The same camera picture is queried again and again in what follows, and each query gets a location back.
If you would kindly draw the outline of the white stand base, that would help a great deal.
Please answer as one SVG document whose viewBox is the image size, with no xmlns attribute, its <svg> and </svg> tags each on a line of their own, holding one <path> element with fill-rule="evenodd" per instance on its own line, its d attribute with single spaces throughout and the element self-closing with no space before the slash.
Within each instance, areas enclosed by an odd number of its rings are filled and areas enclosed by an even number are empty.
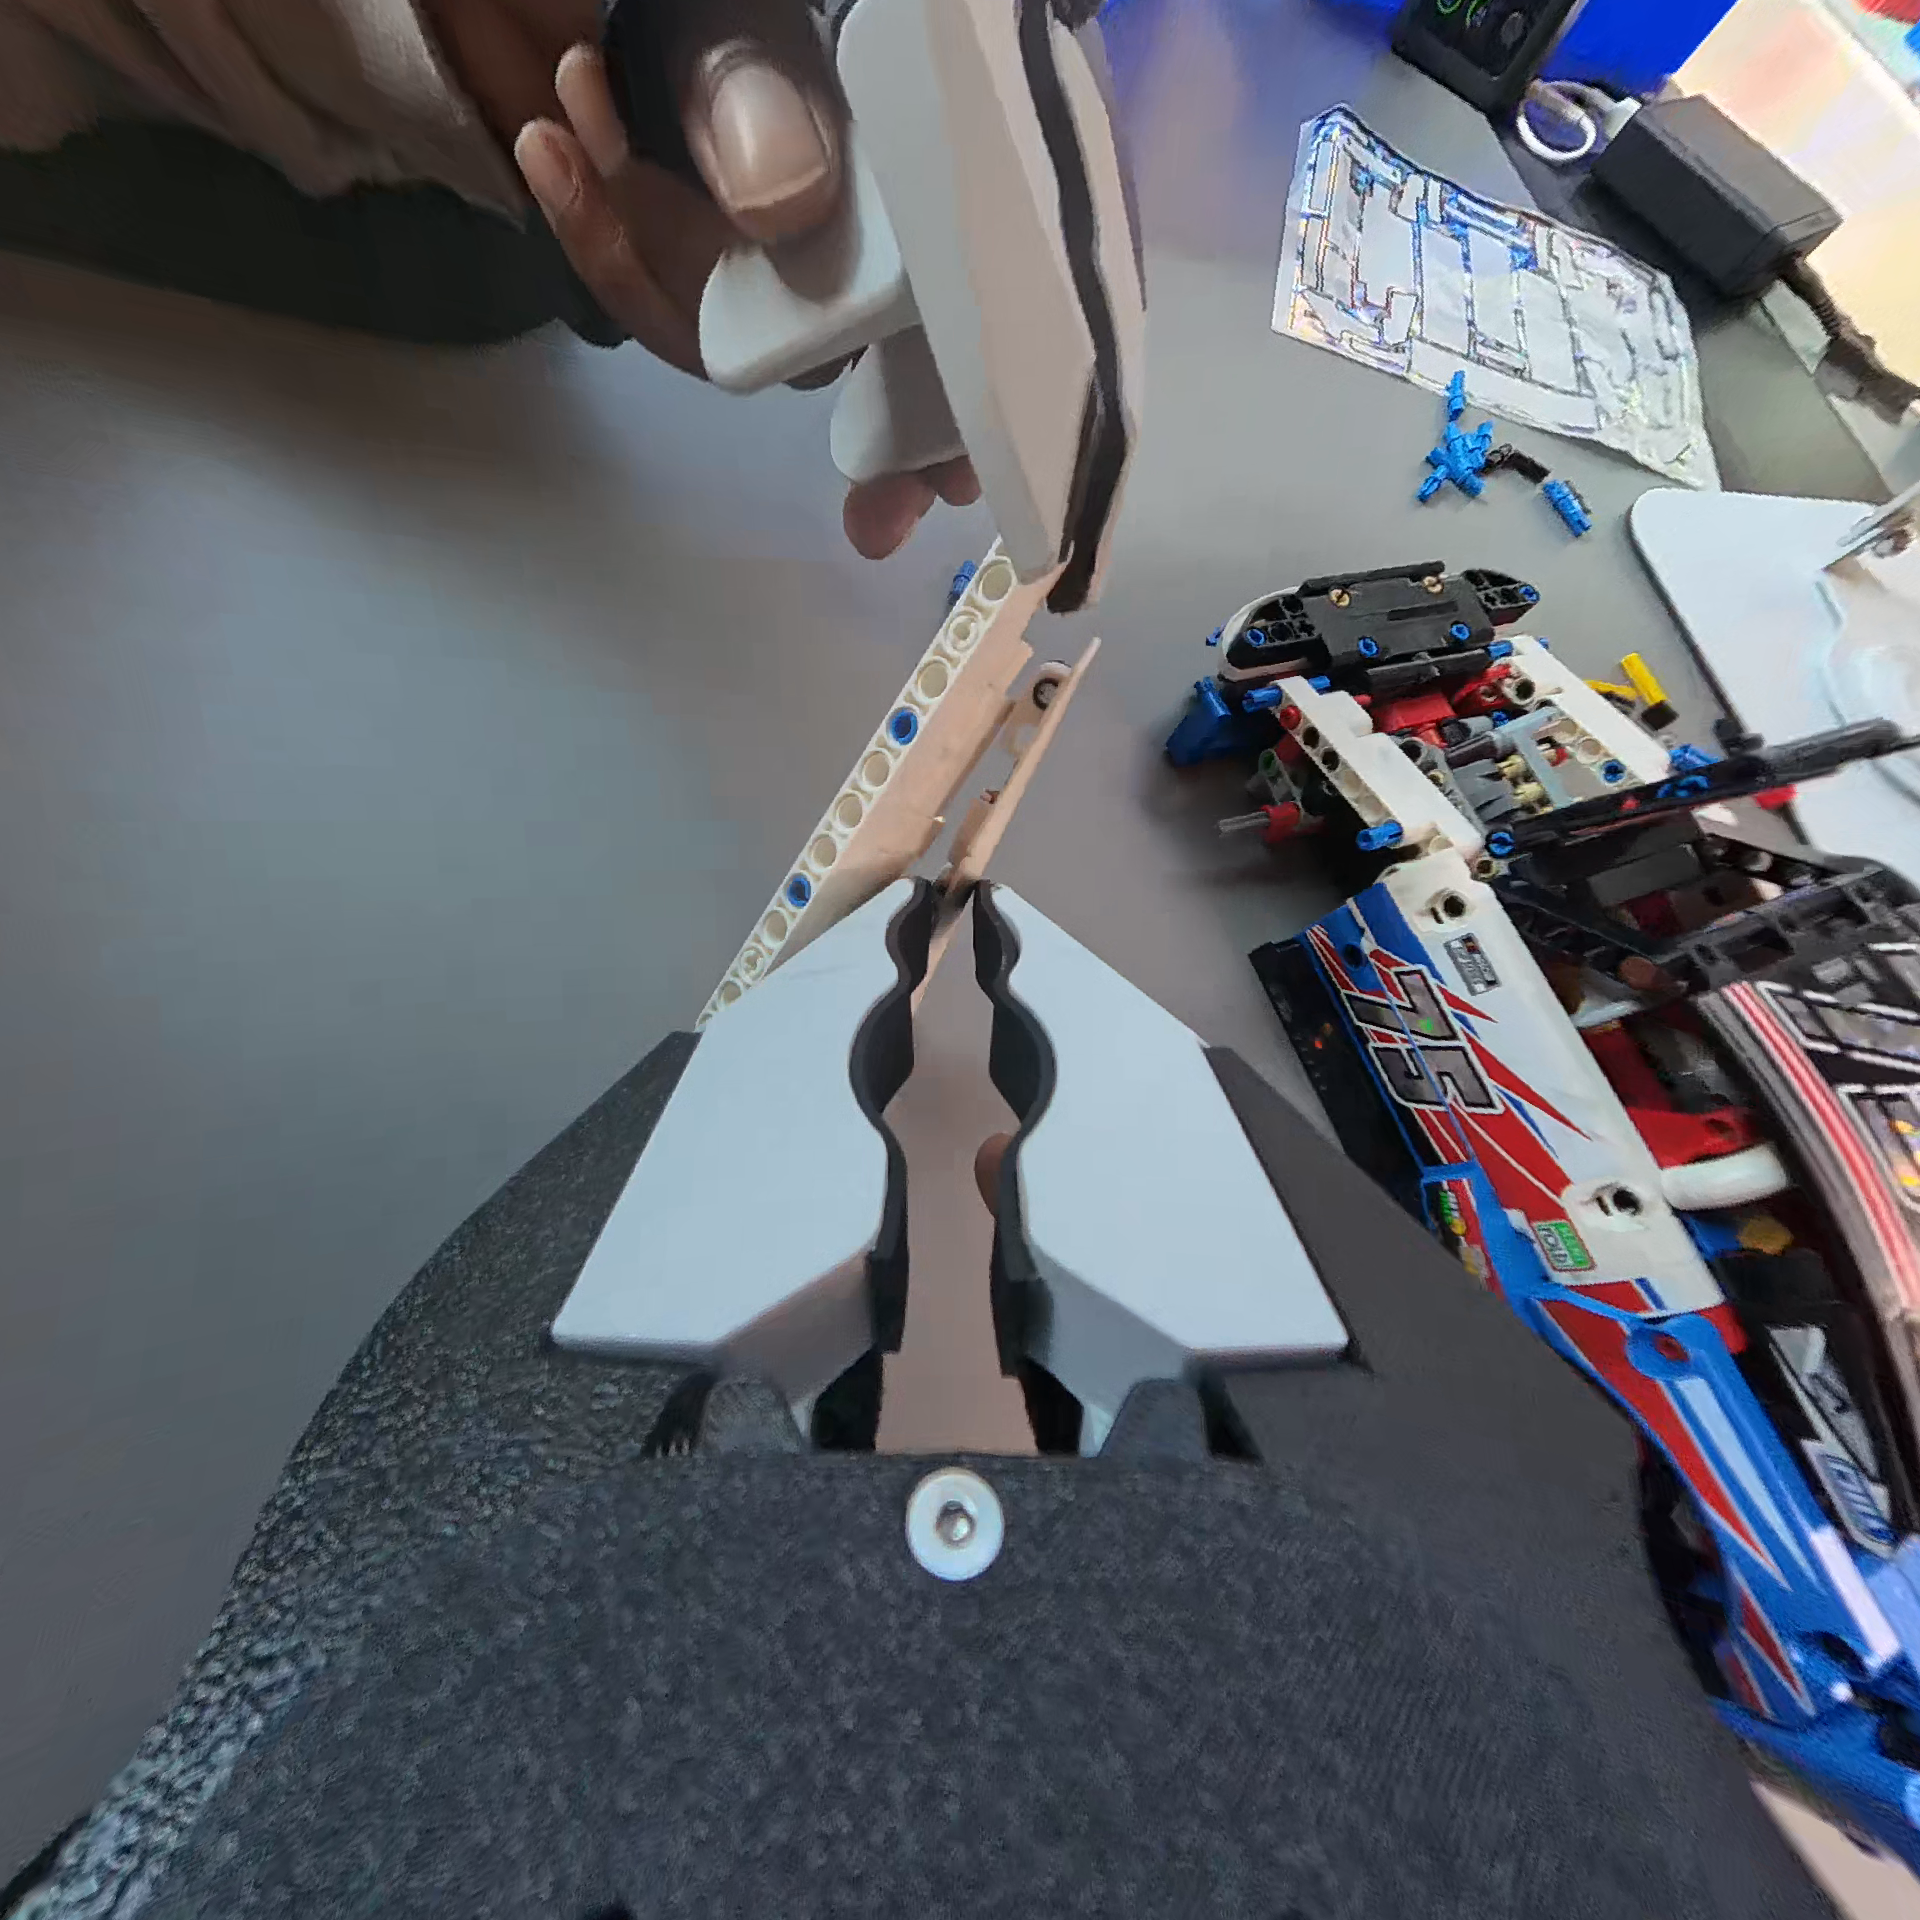
<svg viewBox="0 0 1920 1920">
<path fill-rule="evenodd" d="M 1628 537 L 1732 719 L 1771 747 L 1918 732 L 1918 489 L 1861 500 L 1650 489 Z"/>
</svg>

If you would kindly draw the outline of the pile of blue toy pins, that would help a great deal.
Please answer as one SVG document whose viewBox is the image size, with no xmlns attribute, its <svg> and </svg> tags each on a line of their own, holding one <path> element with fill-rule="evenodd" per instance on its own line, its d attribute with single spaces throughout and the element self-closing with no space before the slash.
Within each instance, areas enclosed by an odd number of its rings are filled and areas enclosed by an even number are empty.
<svg viewBox="0 0 1920 1920">
<path fill-rule="evenodd" d="M 1414 500 L 1426 506 L 1444 492 L 1482 498 L 1494 464 L 1495 423 L 1466 423 L 1466 372 L 1455 370 L 1444 393 L 1444 433 L 1423 456 L 1423 478 Z"/>
</svg>

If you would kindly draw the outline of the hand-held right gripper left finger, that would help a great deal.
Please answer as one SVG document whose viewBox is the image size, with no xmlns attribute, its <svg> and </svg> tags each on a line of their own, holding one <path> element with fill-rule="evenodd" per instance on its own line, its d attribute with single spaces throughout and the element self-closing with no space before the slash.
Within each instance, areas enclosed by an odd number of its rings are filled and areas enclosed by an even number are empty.
<svg viewBox="0 0 1920 1920">
<path fill-rule="evenodd" d="M 877 1449 L 909 1299 L 890 1105 L 940 902 L 904 877 L 718 1011 L 644 1141 L 555 1348 L 774 1388 L 825 1453 Z"/>
</svg>

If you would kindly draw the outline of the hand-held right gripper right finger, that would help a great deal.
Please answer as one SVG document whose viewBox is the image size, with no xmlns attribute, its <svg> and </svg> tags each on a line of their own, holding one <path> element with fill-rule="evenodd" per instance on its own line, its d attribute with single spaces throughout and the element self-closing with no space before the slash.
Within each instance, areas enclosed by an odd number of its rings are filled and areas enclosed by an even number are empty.
<svg viewBox="0 0 1920 1920">
<path fill-rule="evenodd" d="M 990 1084 L 990 1307 L 1042 1453 L 1095 1453 L 1161 1381 L 1340 1362 L 1349 1328 L 1209 1045 L 1015 889 L 974 898 Z"/>
</svg>

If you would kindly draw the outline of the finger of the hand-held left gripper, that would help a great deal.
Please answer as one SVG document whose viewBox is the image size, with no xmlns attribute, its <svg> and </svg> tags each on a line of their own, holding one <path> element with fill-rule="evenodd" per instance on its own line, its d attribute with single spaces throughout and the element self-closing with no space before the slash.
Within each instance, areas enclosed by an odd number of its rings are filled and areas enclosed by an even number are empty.
<svg viewBox="0 0 1920 1920">
<path fill-rule="evenodd" d="M 1089 183 L 1089 255 L 1107 299 L 1108 341 L 1096 347 L 1096 449 L 1079 460 L 1073 552 L 1049 592 L 1054 613 L 1096 601 L 1145 412 L 1145 268 L 1138 196 L 1117 112 L 1117 83 L 1092 15 L 1054 15 L 1051 44 L 1068 89 L 1082 173 Z"/>
<path fill-rule="evenodd" d="M 1026 583 L 1102 583 L 1114 540 L 1114 89 L 1096 12 L 860 2 L 835 23 L 933 378 Z"/>
</svg>

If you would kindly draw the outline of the white toy wing panel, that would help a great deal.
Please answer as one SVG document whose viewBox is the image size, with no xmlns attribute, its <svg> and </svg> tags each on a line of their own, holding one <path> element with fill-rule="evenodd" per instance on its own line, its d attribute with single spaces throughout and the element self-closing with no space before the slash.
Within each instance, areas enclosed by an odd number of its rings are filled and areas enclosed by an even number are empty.
<svg viewBox="0 0 1920 1920">
<path fill-rule="evenodd" d="M 1102 640 L 1089 638 L 1070 661 L 1039 663 L 1002 706 L 1002 716 L 981 757 L 983 774 L 996 781 L 964 788 L 961 799 L 969 807 L 946 836 L 946 862 L 933 880 L 935 900 L 940 902 L 935 912 L 938 925 L 953 924 L 974 889 L 984 880 L 993 853 L 1020 808 L 1100 650 Z"/>
</svg>

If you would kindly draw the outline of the white toy beam with tiles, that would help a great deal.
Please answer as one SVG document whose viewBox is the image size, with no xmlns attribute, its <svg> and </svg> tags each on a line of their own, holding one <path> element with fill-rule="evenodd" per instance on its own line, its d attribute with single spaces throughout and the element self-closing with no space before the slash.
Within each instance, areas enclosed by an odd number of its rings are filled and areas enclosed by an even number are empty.
<svg viewBox="0 0 1920 1920">
<path fill-rule="evenodd" d="M 974 565 L 943 625 L 839 781 L 696 1029 L 909 876 L 951 795 L 1002 728 L 1033 661 L 1028 622 L 1051 574 L 1023 583 L 1002 542 Z"/>
</svg>

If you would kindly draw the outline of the person's left hand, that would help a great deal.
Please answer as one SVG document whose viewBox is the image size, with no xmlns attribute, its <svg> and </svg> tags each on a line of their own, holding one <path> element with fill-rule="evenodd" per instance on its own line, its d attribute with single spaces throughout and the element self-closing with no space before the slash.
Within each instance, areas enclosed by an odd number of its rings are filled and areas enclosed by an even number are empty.
<svg viewBox="0 0 1920 1920">
<path fill-rule="evenodd" d="M 823 227 L 841 196 L 841 142 L 801 56 L 733 37 L 692 57 L 674 107 L 696 183 L 642 161 L 612 107 L 602 52 L 569 47 L 559 115 L 520 127 L 516 168 L 587 294 L 670 368 L 707 375 L 698 305 L 735 241 Z"/>
</svg>

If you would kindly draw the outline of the black electronic device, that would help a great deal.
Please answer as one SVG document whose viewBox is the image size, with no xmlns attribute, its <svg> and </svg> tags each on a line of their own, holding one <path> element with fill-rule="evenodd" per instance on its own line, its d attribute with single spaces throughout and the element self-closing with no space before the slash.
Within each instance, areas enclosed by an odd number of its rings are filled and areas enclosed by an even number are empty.
<svg viewBox="0 0 1920 1920">
<path fill-rule="evenodd" d="M 1390 50 L 1479 112 L 1513 112 L 1584 2 L 1405 2 Z"/>
</svg>

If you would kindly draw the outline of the dark cloth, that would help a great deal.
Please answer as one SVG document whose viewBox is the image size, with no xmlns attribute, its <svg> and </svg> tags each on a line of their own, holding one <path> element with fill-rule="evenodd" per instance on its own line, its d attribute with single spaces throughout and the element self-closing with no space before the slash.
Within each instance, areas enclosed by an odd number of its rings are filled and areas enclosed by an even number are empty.
<svg viewBox="0 0 1920 1920">
<path fill-rule="evenodd" d="M 485 348 L 565 326 L 625 344 L 536 214 L 425 181 L 311 196 L 185 127 L 120 122 L 48 152 L 4 150 L 3 244 L 383 341 Z"/>
</svg>

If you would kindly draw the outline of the blue red white toy car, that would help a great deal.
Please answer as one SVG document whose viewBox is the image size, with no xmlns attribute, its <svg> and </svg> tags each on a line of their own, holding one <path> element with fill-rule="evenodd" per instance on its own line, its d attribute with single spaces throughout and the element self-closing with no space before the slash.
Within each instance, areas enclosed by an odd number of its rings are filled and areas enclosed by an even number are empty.
<svg viewBox="0 0 1920 1920">
<path fill-rule="evenodd" d="M 1631 1420 L 1717 1716 L 1918 1842 L 1916 886 L 1761 827 L 1887 721 L 1655 735 L 1440 560 L 1212 633 L 1163 757 L 1359 887 L 1249 955 L 1349 1159 Z"/>
</svg>

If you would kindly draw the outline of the black power adapter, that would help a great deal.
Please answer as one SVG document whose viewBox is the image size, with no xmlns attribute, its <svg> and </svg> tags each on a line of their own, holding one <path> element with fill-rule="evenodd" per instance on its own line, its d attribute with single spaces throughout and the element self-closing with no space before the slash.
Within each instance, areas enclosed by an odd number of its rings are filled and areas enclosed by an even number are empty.
<svg viewBox="0 0 1920 1920">
<path fill-rule="evenodd" d="M 1763 294 L 1844 224 L 1817 186 L 1690 93 L 1641 105 L 1590 183 L 1729 300 Z"/>
</svg>

